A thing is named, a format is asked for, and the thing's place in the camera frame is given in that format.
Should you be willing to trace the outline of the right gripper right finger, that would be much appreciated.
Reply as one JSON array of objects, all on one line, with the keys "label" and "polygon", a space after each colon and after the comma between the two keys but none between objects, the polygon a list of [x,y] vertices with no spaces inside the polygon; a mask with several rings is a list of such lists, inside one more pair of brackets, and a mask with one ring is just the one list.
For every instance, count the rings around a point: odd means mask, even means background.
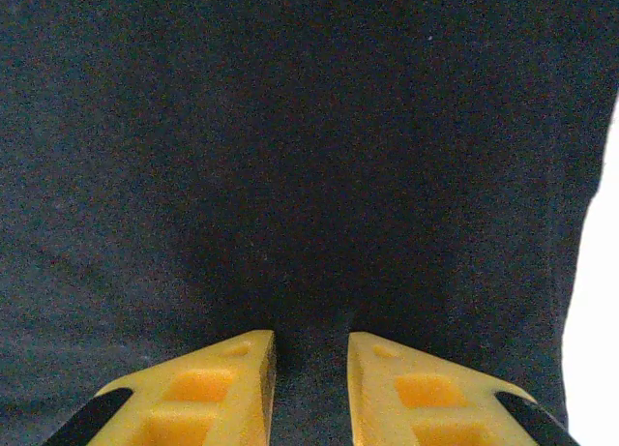
[{"label": "right gripper right finger", "polygon": [[348,337],[356,445],[573,445],[521,388],[367,332]]}]

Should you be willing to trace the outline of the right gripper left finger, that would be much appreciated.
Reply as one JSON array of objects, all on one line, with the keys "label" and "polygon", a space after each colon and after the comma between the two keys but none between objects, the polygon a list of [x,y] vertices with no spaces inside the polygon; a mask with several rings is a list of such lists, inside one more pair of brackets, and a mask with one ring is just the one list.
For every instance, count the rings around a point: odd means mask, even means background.
[{"label": "right gripper left finger", "polygon": [[106,384],[48,445],[267,445],[275,335],[254,330]]}]

